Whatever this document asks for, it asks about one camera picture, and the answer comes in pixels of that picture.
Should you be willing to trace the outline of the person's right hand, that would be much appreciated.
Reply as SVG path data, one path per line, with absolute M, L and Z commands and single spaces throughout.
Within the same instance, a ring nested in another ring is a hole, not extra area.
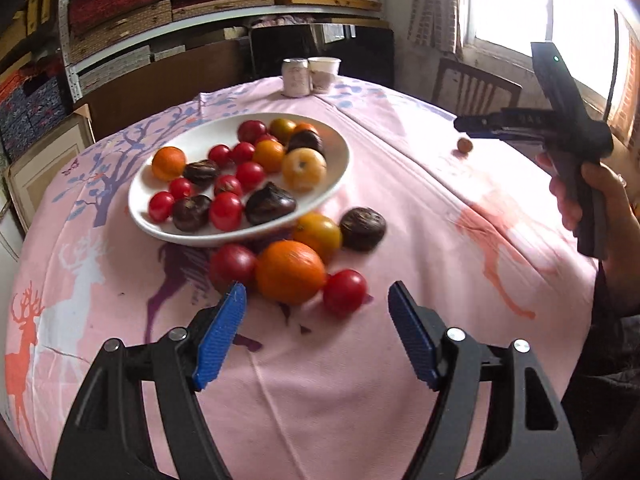
M 584 162 L 580 174 L 599 200 L 605 255 L 601 261 L 613 311 L 621 318 L 639 314 L 639 221 L 618 175 L 602 164 Z

